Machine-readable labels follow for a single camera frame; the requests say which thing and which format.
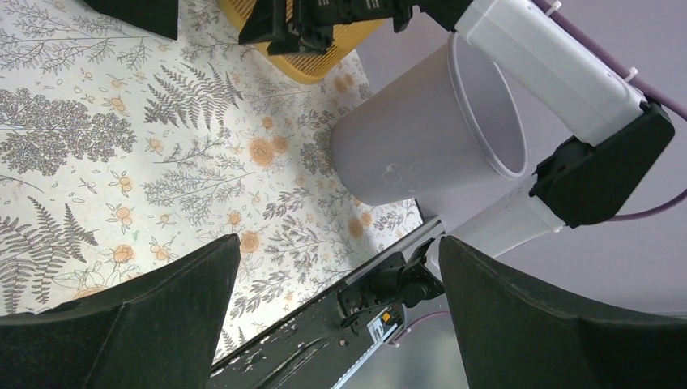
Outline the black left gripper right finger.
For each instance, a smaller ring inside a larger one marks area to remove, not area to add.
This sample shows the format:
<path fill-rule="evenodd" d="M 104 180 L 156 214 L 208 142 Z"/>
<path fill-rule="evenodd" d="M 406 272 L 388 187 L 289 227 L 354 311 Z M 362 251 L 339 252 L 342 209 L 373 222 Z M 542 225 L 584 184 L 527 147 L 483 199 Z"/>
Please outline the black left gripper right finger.
<path fill-rule="evenodd" d="M 683 388 L 686 322 L 594 301 L 447 236 L 439 265 L 472 388 Z"/>

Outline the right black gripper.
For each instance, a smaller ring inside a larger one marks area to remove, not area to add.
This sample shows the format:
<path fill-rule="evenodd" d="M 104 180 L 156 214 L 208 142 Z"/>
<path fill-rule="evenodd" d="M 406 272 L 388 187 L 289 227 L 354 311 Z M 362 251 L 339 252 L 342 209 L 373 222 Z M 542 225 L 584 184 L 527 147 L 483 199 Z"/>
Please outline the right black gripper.
<path fill-rule="evenodd" d="M 294 20 L 287 26 L 284 0 L 258 0 L 238 36 L 240 45 L 268 43 L 267 54 L 325 54 L 335 41 L 334 27 L 378 19 L 392 19 L 404 30 L 412 17 L 409 1 L 334 0 L 295 1 Z"/>

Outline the grey plastic bin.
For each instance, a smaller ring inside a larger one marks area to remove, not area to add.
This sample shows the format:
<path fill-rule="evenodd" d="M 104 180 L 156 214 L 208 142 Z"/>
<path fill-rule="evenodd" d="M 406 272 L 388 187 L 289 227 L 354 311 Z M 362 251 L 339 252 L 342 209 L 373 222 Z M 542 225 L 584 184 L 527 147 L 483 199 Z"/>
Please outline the grey plastic bin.
<path fill-rule="evenodd" d="M 457 35 L 342 116 L 331 156 L 345 188 L 370 206 L 514 180 L 527 167 L 501 69 Z"/>

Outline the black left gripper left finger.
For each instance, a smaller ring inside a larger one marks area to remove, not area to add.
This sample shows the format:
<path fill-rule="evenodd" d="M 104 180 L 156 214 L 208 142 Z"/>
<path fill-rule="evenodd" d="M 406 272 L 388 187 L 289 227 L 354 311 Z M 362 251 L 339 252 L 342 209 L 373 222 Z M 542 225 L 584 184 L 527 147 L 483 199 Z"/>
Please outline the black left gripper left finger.
<path fill-rule="evenodd" d="M 1 319 L 4 388 L 202 388 L 241 261 L 237 235 L 40 314 Z"/>

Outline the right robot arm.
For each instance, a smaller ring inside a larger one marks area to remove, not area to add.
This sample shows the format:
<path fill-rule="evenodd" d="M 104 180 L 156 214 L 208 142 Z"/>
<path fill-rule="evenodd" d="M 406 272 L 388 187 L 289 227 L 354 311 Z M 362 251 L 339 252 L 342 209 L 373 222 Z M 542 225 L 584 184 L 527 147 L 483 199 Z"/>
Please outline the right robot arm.
<path fill-rule="evenodd" d="M 548 1 L 259 1 L 241 44 L 324 53 L 334 28 L 414 11 L 441 45 L 332 127 L 324 153 L 361 202 L 382 205 L 493 178 L 508 194 L 454 235 L 496 257 L 620 209 L 672 140 L 680 107 L 621 69 Z"/>

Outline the yellow wastebasket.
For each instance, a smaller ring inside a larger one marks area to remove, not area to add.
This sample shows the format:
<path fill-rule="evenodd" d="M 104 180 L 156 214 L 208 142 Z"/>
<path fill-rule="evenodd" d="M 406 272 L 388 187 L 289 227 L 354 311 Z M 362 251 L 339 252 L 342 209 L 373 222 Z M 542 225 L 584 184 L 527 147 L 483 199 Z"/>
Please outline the yellow wastebasket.
<path fill-rule="evenodd" d="M 219 7 L 229 23 L 241 30 L 255 5 L 254 0 L 219 0 Z M 250 47 L 266 57 L 277 69 L 298 83 L 314 84 L 373 32 L 385 23 L 384 19 L 340 24 L 333 28 L 334 42 L 324 55 L 285 55 L 272 56 L 267 53 L 268 43 L 258 43 Z"/>

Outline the black round bucket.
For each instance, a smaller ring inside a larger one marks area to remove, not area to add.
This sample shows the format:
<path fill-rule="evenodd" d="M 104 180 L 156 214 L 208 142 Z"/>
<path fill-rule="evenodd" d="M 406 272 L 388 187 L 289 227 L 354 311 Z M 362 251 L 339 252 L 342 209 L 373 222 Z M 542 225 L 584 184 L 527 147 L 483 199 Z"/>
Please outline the black round bucket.
<path fill-rule="evenodd" d="M 94 11 L 147 32 L 178 38 L 178 0 L 85 0 Z"/>

